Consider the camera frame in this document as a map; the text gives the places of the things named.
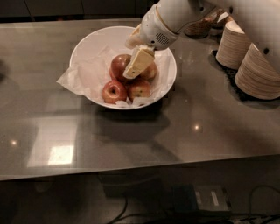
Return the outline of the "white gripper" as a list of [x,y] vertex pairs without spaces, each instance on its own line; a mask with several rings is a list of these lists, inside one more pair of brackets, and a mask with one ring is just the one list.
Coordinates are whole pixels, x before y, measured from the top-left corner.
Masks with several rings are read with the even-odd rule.
[[[137,46],[140,39],[148,46]],[[134,50],[130,62],[126,66],[123,76],[127,79],[135,79],[155,59],[155,52],[167,49],[178,39],[178,34],[171,31],[161,18],[158,6],[154,4],[144,15],[141,24],[129,35],[125,46]]]

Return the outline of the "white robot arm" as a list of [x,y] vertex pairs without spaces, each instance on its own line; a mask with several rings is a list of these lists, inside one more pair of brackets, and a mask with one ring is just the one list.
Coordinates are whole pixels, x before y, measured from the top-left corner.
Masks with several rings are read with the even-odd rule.
[[159,0],[130,34],[126,46],[167,49],[187,25],[223,9],[272,67],[280,72],[280,0]]

